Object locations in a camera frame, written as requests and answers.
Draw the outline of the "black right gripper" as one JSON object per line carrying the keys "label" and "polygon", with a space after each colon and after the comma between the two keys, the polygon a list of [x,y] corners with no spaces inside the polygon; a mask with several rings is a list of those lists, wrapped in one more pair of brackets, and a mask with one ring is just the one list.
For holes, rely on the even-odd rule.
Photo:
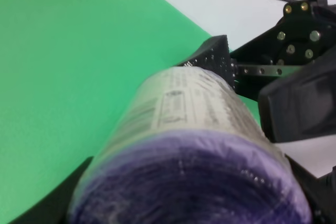
{"label": "black right gripper", "polygon": [[287,143],[335,134],[333,46],[335,5],[301,0],[286,3],[273,28],[231,54],[227,36],[214,36],[176,66],[212,71],[252,100],[260,92],[264,134],[273,143]]}

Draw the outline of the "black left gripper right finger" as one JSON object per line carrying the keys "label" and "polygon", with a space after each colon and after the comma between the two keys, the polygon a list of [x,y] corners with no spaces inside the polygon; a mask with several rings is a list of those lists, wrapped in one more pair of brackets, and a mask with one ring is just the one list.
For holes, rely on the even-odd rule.
{"label": "black left gripper right finger", "polygon": [[335,223],[335,167],[317,178],[286,156],[309,202],[313,223]]}

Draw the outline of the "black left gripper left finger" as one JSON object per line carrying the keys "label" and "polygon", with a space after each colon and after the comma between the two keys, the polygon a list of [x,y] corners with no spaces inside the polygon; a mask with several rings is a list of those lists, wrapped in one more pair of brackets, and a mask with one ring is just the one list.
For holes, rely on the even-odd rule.
{"label": "black left gripper left finger", "polygon": [[11,221],[14,224],[58,224],[66,223],[68,207],[74,189],[92,162],[93,157],[86,158],[66,179],[42,200]]}

